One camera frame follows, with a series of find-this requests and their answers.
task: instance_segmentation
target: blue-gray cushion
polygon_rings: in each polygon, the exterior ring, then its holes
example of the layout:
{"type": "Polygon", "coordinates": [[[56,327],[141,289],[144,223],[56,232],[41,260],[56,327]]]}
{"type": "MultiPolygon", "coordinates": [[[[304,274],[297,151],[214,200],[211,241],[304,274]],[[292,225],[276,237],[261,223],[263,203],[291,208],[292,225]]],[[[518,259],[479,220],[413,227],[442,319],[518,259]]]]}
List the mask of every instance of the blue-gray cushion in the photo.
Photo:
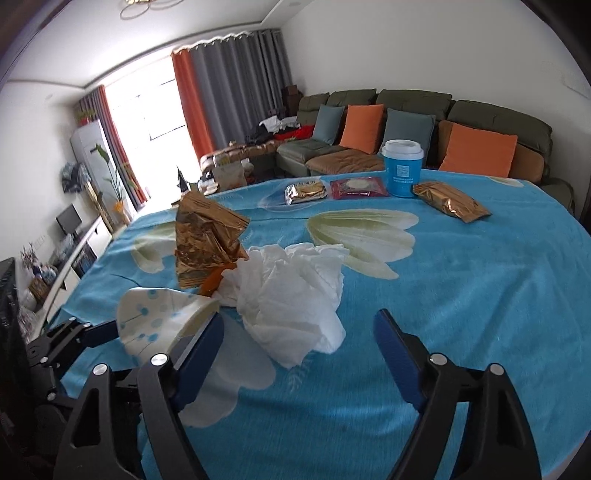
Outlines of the blue-gray cushion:
{"type": "Polygon", "coordinates": [[[335,143],[344,111],[344,106],[320,105],[312,138],[329,145],[335,143]]]}
{"type": "Polygon", "coordinates": [[[388,108],[382,147],[388,140],[413,140],[421,144],[427,158],[434,127],[435,115],[422,115],[388,108]]]}

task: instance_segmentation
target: gold snack bag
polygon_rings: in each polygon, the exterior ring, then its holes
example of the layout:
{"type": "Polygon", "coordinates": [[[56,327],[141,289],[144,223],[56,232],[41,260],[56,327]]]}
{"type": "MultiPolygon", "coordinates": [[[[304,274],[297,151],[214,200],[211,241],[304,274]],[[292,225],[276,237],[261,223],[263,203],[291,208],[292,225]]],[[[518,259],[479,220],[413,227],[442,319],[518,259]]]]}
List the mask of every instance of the gold snack bag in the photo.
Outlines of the gold snack bag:
{"type": "Polygon", "coordinates": [[[216,268],[248,259],[238,237],[249,219],[199,192],[188,192],[178,206],[176,272],[181,288],[201,285],[216,268]]]}
{"type": "Polygon", "coordinates": [[[491,213],[472,197],[442,181],[424,181],[413,187],[414,194],[440,212],[470,223],[491,213]]]}

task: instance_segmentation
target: white wall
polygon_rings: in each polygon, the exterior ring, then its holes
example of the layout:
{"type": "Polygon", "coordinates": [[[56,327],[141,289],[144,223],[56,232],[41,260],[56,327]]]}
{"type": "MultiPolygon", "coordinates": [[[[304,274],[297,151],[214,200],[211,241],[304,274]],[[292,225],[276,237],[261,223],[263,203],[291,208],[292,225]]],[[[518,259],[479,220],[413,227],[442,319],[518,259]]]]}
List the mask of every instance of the white wall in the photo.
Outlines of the white wall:
{"type": "Polygon", "coordinates": [[[71,203],[83,223],[98,216],[86,195],[61,189],[60,170],[75,161],[70,136],[76,122],[52,91],[9,82],[0,92],[0,260],[19,257],[23,245],[42,235],[37,254],[48,260],[63,237],[56,216],[71,203]]]}
{"type": "Polygon", "coordinates": [[[315,0],[282,31],[294,83],[308,95],[434,90],[545,121],[554,129],[552,174],[573,185],[580,212],[591,175],[591,88],[521,1],[315,0]]]}

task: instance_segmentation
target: white cup lid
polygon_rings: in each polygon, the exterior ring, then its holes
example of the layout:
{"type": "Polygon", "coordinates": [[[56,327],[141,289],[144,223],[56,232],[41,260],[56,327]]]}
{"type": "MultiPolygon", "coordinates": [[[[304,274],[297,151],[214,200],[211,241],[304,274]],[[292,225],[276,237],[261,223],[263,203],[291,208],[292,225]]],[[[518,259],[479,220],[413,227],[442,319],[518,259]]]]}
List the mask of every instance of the white cup lid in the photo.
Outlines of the white cup lid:
{"type": "Polygon", "coordinates": [[[414,155],[422,153],[423,149],[420,143],[413,142],[412,140],[388,140],[384,145],[383,151],[414,155]]]}

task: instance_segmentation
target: metal screw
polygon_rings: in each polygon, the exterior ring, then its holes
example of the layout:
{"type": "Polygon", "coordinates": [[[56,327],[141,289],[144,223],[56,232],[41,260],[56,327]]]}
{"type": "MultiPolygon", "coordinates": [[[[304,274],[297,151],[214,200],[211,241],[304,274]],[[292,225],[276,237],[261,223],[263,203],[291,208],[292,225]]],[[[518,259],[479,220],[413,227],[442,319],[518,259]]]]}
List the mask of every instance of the metal screw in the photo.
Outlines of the metal screw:
{"type": "Polygon", "coordinates": [[[447,363],[447,357],[442,353],[434,353],[429,357],[429,360],[435,365],[445,365],[447,363]]]}
{"type": "Polygon", "coordinates": [[[103,373],[105,373],[107,371],[107,366],[105,364],[98,364],[95,365],[95,367],[92,369],[92,372],[95,375],[102,375],[103,373]]]}
{"type": "Polygon", "coordinates": [[[493,373],[495,375],[501,376],[502,374],[505,373],[505,369],[502,366],[500,366],[499,364],[492,364],[490,368],[491,368],[491,373],[493,373]]]}
{"type": "Polygon", "coordinates": [[[168,356],[165,353],[157,353],[150,360],[152,365],[154,365],[155,367],[157,367],[159,365],[164,365],[167,361],[168,361],[168,356]]]}

